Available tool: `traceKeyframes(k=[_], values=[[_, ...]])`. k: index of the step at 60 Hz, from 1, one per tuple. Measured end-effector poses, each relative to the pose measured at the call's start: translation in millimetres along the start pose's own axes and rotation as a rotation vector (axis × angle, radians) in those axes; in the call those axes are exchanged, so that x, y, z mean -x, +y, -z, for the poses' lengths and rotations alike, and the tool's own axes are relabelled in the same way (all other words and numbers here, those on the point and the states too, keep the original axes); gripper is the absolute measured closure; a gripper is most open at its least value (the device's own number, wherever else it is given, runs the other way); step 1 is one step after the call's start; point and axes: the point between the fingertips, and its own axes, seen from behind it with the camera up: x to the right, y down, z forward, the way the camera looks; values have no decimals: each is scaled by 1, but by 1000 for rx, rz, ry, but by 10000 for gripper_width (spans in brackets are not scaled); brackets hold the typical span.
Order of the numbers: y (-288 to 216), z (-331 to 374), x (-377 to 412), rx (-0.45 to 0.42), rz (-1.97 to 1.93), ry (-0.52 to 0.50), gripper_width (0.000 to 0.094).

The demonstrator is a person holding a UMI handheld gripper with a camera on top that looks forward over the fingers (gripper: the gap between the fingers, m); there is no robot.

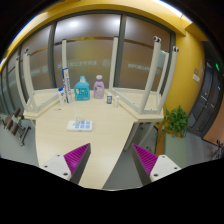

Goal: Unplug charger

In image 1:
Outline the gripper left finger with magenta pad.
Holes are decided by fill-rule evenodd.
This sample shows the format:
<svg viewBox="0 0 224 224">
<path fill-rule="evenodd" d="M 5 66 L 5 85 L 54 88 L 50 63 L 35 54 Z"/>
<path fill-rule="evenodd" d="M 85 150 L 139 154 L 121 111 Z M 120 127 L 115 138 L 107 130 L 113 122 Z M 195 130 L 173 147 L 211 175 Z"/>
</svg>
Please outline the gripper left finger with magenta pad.
<svg viewBox="0 0 224 224">
<path fill-rule="evenodd" d="M 74 184 L 79 184 L 90 154 L 91 145 L 85 144 L 65 155 L 56 154 L 41 168 Z"/>
</svg>

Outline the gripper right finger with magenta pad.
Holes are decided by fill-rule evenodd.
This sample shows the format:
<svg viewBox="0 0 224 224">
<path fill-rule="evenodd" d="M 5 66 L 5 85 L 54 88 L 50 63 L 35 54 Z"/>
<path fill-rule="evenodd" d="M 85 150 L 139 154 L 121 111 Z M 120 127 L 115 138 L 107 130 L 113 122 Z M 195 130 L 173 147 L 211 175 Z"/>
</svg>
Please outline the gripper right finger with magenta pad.
<svg viewBox="0 0 224 224">
<path fill-rule="evenodd" d="M 133 145 L 132 157 L 143 186 L 180 170 L 168 156 L 157 156 L 136 144 Z"/>
</svg>

